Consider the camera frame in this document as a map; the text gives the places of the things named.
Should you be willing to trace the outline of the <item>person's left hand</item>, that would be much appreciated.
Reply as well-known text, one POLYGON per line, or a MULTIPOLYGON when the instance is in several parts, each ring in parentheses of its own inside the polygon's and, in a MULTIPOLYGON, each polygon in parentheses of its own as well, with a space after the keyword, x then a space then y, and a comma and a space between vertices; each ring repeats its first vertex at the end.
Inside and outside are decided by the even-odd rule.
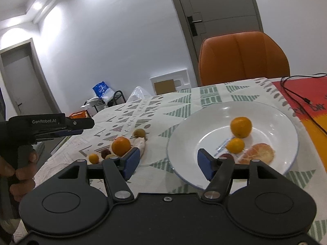
POLYGON ((12 184, 9 188, 10 193, 17 202, 20 202, 22 198, 32 191, 35 187, 34 176, 37 172, 37 161, 39 159, 37 152, 32 150, 29 154, 28 165, 15 170, 10 164, 8 164, 3 157, 1 159, 1 176, 11 177, 13 175, 19 180, 18 183, 12 184))

